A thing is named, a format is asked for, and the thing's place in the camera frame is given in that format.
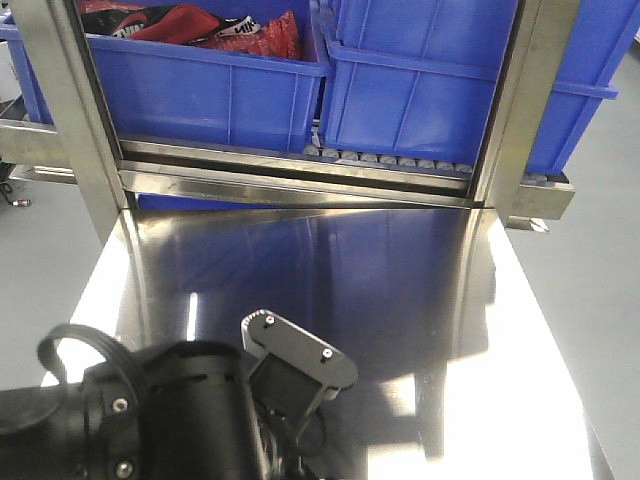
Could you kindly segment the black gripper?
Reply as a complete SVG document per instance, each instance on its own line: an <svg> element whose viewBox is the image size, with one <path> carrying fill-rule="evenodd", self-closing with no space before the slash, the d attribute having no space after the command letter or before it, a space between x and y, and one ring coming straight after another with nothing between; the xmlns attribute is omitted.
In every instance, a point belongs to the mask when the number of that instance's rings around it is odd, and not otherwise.
<svg viewBox="0 0 640 480"><path fill-rule="evenodd" d="M269 479L242 356L215 341L93 344L84 373L89 479Z"/></svg>

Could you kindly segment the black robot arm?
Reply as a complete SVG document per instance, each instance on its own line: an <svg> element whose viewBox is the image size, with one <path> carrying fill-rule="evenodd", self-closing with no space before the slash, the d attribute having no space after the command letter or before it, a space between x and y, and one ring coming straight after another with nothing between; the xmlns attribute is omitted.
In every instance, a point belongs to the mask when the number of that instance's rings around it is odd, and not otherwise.
<svg viewBox="0 0 640 480"><path fill-rule="evenodd" d="M266 479L270 462L239 351L181 341L134 353L147 393L134 402L95 365L56 387L1 394L4 479Z"/></svg>

